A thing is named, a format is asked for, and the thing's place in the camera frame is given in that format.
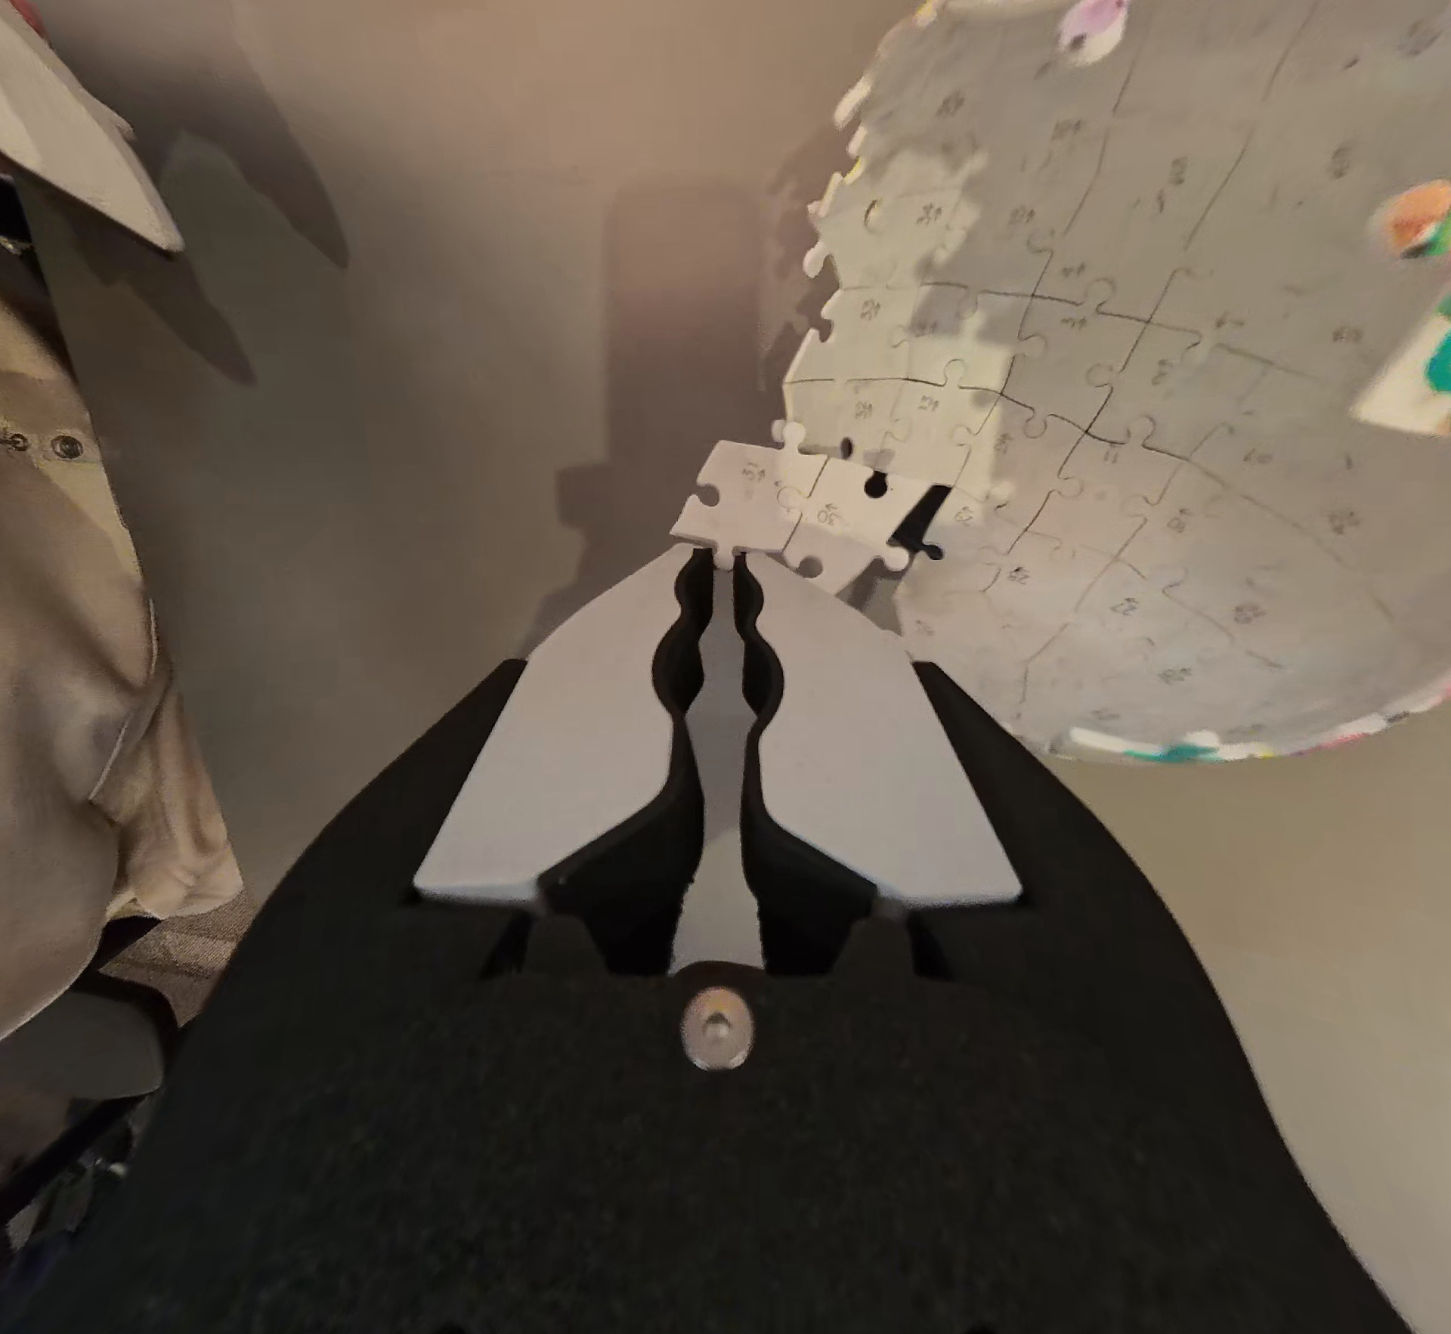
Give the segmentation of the colourful puzzle ball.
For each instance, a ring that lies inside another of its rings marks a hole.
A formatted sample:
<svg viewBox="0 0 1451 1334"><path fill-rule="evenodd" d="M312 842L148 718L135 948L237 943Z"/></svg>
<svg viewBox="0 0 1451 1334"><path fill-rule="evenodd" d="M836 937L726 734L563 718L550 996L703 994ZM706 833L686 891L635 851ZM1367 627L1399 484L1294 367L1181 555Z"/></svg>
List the colourful puzzle ball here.
<svg viewBox="0 0 1451 1334"><path fill-rule="evenodd" d="M944 492L913 655L1067 756L1448 701L1448 0L927 0L836 123L786 407Z"/></svg>

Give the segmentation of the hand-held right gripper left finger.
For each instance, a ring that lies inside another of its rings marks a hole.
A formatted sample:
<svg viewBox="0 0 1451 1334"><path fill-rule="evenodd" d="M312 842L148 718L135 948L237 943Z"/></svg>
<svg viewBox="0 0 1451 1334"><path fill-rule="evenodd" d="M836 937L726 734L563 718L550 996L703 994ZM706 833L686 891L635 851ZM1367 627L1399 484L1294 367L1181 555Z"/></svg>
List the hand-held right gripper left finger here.
<svg viewBox="0 0 1451 1334"><path fill-rule="evenodd" d="M415 893L575 917L617 974L669 970L704 848L686 724L716 565L670 547L504 665L498 718Z"/></svg>

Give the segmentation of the joined white puzzle pieces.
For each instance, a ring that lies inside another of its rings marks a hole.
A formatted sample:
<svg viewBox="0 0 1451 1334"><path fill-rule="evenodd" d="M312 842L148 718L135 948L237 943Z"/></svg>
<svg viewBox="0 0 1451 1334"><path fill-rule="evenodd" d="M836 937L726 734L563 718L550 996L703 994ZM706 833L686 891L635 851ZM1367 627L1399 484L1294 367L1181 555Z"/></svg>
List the joined white puzzle pieces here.
<svg viewBox="0 0 1451 1334"><path fill-rule="evenodd" d="M670 536L709 548L721 568L749 552L784 562L836 596L870 568L907 568L899 528L933 484L803 449L806 430L776 426L776 442L721 439L698 473Z"/></svg>

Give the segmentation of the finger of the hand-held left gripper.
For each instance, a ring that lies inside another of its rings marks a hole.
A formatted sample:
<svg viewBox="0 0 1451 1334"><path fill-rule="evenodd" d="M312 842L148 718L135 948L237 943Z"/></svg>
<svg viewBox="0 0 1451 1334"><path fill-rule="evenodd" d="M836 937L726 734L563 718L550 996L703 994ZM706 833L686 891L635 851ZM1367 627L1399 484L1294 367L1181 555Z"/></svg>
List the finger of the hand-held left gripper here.
<svg viewBox="0 0 1451 1334"><path fill-rule="evenodd" d="M2 0L3 160L149 246L185 249L126 124L77 80L26 0Z"/></svg>

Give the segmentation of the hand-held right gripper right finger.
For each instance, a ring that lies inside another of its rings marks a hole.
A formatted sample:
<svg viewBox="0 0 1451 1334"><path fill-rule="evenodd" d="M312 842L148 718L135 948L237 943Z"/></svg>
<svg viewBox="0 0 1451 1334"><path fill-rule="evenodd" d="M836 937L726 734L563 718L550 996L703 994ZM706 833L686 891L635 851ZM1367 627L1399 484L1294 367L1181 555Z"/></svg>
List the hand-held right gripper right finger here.
<svg viewBox="0 0 1451 1334"><path fill-rule="evenodd" d="M740 850L772 974L826 974L884 914L1024 894L913 659L775 559L738 559L747 736Z"/></svg>

